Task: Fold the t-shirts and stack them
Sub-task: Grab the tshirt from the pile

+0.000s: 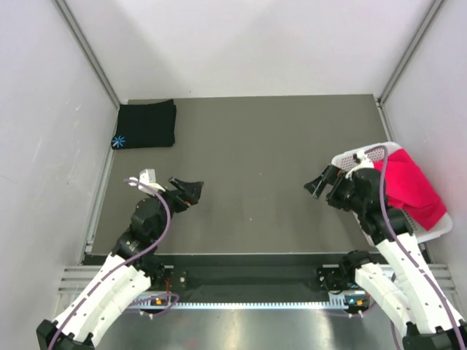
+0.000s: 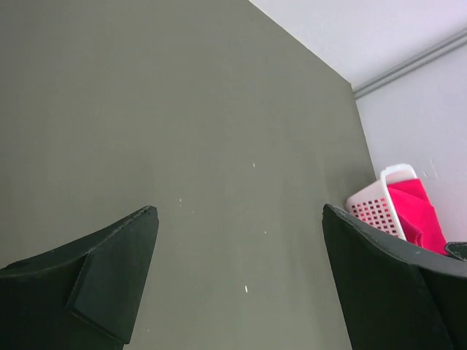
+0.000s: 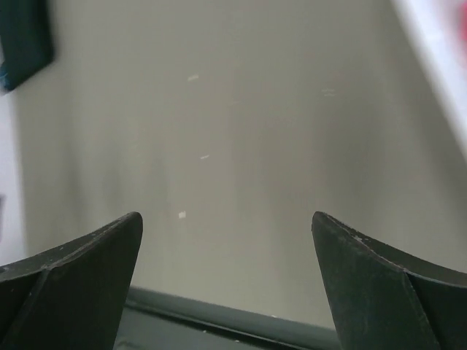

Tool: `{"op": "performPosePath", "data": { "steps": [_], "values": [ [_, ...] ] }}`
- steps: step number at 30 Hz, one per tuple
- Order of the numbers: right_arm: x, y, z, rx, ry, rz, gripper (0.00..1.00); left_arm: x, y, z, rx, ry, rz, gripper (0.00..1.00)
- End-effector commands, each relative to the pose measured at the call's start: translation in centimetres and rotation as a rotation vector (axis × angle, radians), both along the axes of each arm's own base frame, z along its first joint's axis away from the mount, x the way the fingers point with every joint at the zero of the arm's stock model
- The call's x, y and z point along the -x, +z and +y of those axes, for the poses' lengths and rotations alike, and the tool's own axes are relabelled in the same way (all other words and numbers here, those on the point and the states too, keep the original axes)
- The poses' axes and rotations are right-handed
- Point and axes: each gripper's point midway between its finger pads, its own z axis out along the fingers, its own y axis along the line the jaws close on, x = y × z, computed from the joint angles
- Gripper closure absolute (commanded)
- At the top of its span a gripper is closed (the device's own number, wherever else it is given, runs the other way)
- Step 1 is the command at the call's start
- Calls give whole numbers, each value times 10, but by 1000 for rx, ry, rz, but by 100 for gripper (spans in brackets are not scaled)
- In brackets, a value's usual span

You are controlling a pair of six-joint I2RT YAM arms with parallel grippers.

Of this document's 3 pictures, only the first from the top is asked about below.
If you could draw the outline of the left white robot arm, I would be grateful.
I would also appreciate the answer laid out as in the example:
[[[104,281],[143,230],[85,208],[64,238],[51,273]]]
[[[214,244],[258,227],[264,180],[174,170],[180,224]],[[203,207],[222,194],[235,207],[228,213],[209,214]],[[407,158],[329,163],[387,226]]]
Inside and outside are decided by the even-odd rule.
[[[196,205],[203,182],[170,178],[171,189],[151,177],[129,185],[146,193],[104,264],[70,306],[36,329],[41,349],[94,349],[109,327],[148,289],[166,286],[166,269],[155,252],[175,214]]]

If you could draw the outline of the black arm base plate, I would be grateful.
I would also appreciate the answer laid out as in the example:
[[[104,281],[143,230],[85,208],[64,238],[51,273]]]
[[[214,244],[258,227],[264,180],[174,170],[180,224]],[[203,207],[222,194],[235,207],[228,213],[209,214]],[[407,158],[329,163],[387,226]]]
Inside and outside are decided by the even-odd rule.
[[[165,287],[180,294],[206,289],[212,293],[257,292],[271,288],[274,292],[338,294],[357,289],[350,277],[337,267],[313,265],[178,265],[159,268],[154,287]]]

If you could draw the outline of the red polo shirt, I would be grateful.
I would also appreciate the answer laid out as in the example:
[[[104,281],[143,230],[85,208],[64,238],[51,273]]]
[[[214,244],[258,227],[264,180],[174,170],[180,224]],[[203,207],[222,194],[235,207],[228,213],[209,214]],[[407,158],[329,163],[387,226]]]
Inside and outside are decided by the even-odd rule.
[[[388,156],[385,193],[390,206],[404,210],[425,230],[447,213],[441,197],[405,149]]]

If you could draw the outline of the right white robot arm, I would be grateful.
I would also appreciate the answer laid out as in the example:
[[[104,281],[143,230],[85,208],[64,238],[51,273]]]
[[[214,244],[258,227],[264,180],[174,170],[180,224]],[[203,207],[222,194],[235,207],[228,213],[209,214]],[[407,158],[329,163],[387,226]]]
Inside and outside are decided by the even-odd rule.
[[[399,332],[404,349],[465,349],[466,321],[441,290],[405,215],[389,205],[384,173],[328,165],[304,185],[313,198],[325,187],[330,187],[327,204],[357,216],[395,276],[386,277],[368,252],[354,251],[339,263],[342,283],[370,294]]]

